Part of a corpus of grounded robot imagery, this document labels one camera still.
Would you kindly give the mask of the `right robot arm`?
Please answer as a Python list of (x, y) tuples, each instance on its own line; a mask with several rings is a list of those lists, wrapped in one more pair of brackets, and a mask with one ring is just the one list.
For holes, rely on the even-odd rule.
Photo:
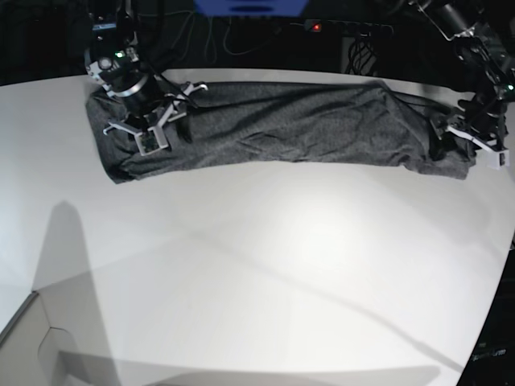
[(127, 111), (124, 120), (109, 121), (103, 134), (127, 134), (142, 156), (169, 148), (164, 129), (186, 117), (187, 109), (197, 106), (191, 95), (208, 86), (204, 82), (173, 83), (142, 57), (133, 2), (88, 1), (87, 12), (93, 41), (84, 54), (86, 72)]

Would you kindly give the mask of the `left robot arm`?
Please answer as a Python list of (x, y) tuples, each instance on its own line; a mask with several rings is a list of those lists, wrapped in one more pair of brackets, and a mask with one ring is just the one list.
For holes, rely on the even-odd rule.
[(463, 64), (478, 72), (474, 97), (459, 101), (448, 115), (431, 119), (437, 138), (460, 138), (483, 150), (490, 167), (509, 166), (505, 114), (514, 102), (514, 57), (471, 3), (411, 1), (410, 5), (455, 45)]

